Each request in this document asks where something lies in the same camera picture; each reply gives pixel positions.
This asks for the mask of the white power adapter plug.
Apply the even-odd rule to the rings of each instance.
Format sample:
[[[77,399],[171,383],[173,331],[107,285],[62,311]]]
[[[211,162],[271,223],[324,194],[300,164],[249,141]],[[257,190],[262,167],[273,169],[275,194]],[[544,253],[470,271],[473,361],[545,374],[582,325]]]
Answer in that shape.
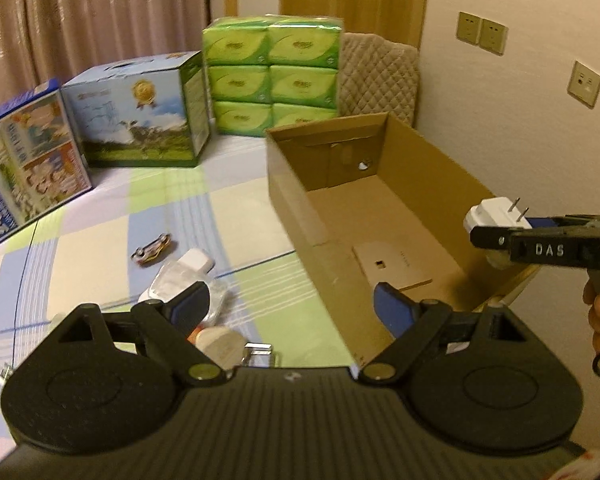
[[[530,229],[526,219],[526,210],[517,207],[519,198],[510,200],[505,196],[486,198],[472,206],[466,214],[463,224],[467,233],[476,226],[498,226],[499,228]]]

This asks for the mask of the Doraemon toy figure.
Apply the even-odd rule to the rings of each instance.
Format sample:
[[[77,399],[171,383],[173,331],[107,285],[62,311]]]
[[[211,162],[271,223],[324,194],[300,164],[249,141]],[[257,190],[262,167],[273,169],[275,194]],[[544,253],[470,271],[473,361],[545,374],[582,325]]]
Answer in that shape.
[[[197,326],[187,337],[187,340],[191,343],[191,344],[196,344],[197,338],[200,335],[200,333],[204,330],[204,326]]]

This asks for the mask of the beige round plug adapter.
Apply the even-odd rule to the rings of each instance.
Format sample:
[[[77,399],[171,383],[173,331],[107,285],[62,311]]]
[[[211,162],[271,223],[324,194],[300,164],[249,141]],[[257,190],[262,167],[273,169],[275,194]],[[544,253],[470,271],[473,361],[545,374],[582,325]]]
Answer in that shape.
[[[232,370],[242,362],[248,340],[226,326],[203,328],[195,339],[196,348],[223,370]]]

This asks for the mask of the clear plastic packet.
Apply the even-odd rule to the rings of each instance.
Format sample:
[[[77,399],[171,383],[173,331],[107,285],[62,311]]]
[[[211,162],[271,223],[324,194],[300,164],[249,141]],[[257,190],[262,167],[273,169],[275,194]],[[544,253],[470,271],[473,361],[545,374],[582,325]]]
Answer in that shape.
[[[215,325],[227,300],[228,287],[223,280],[214,278],[210,274],[213,267],[214,260],[203,250],[189,249],[178,260],[168,260],[160,268],[148,289],[140,294],[138,300],[158,299],[167,302],[187,286],[195,282],[204,282],[209,289],[210,306],[201,325],[204,327]]]

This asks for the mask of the metal wire rack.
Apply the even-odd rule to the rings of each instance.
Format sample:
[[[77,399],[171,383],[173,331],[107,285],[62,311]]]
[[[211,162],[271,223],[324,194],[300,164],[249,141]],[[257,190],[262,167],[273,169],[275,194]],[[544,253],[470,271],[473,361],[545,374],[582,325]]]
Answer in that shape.
[[[247,342],[242,349],[242,358],[240,366],[246,367],[276,367],[279,362],[279,355],[274,350],[272,344],[264,342]]]

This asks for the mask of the checkered bed sheet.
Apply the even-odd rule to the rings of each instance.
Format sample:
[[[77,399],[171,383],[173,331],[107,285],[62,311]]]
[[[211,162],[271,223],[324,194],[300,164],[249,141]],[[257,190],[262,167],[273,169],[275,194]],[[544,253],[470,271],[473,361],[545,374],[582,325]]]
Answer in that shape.
[[[0,245],[0,371],[77,304],[129,309],[181,259],[207,263],[226,290],[220,323],[280,364],[351,363],[271,206],[262,139],[217,136],[197,167],[98,170],[93,183]]]

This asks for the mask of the brown cardboard box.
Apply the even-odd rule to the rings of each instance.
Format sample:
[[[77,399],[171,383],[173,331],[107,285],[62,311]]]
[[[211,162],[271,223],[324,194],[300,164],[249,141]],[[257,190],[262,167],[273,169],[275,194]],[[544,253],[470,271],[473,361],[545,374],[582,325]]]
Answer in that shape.
[[[274,128],[266,157],[271,203],[358,364],[392,341],[378,282],[472,311],[510,304],[536,273],[471,245],[464,219],[489,189],[396,116]]]

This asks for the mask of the beige quilted cushion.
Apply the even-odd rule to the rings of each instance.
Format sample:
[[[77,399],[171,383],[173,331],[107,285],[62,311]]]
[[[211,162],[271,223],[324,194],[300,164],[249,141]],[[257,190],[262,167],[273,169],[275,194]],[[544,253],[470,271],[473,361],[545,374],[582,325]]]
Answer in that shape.
[[[413,125],[419,50],[375,34],[346,32],[340,51],[339,113],[391,113]]]

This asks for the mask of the blue milk carton box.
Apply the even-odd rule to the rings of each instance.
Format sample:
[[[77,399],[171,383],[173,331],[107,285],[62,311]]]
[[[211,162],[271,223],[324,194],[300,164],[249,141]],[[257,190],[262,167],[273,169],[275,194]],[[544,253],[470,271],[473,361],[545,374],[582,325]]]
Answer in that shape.
[[[0,244],[91,188],[57,79],[0,105]]]

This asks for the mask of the cow picture milk box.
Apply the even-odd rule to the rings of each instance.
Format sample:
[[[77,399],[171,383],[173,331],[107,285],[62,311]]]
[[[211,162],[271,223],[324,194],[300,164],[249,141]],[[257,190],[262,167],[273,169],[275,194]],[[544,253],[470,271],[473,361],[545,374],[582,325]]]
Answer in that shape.
[[[93,66],[62,97],[92,167],[195,167],[210,136],[199,51]]]

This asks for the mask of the green tissue pack bundle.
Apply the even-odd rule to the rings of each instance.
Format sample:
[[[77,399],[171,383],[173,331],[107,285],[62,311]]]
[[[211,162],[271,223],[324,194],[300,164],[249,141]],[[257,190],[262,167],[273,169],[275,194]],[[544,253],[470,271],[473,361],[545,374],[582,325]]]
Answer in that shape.
[[[202,32],[212,117],[219,134],[339,115],[343,27],[330,16],[219,18]]]

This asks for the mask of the pink curtain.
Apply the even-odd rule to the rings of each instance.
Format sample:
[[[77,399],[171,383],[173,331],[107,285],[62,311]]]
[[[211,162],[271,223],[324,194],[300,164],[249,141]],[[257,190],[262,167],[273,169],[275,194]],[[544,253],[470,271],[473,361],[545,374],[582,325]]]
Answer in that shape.
[[[198,50],[209,0],[0,0],[0,104],[50,78]]]

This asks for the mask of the single wall outlet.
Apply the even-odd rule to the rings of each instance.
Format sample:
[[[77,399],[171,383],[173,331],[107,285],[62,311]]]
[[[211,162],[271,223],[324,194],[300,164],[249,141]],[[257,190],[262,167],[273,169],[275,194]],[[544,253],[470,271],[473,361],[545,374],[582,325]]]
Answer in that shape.
[[[567,93],[592,110],[600,94],[600,74],[579,61],[574,62]]]

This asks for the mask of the double wall socket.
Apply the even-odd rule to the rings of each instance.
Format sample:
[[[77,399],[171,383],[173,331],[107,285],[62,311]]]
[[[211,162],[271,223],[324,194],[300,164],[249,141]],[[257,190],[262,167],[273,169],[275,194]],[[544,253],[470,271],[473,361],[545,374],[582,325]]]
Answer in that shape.
[[[508,27],[480,16],[460,12],[456,24],[456,39],[477,46],[495,55],[503,55]]]

